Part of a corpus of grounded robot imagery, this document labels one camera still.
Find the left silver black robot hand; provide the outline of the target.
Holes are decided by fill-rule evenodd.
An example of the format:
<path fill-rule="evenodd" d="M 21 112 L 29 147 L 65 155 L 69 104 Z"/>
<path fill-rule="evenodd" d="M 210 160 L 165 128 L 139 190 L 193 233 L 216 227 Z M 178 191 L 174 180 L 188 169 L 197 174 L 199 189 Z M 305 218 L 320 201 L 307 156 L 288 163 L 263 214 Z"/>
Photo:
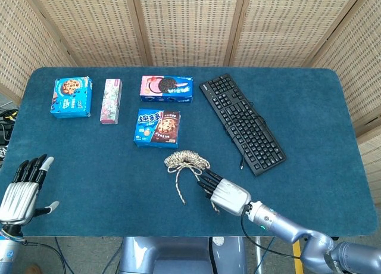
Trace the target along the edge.
<path fill-rule="evenodd" d="M 1 224 L 24 226 L 34 217 L 52 213 L 60 204 L 36 208 L 36 200 L 42 189 L 46 174 L 54 162 L 46 154 L 22 162 L 8 185 L 1 202 Z"/>

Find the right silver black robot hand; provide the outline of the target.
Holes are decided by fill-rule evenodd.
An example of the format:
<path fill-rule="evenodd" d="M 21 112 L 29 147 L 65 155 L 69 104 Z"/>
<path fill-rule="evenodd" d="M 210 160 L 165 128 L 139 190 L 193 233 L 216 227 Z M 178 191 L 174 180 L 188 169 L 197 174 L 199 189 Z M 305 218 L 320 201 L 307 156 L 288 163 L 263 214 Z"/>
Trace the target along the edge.
<path fill-rule="evenodd" d="M 206 175 L 199 175 L 198 185 L 207 193 L 213 207 L 217 210 L 222 208 L 234 216 L 241 216 L 245 206 L 251 202 L 248 191 L 210 170 Z"/>

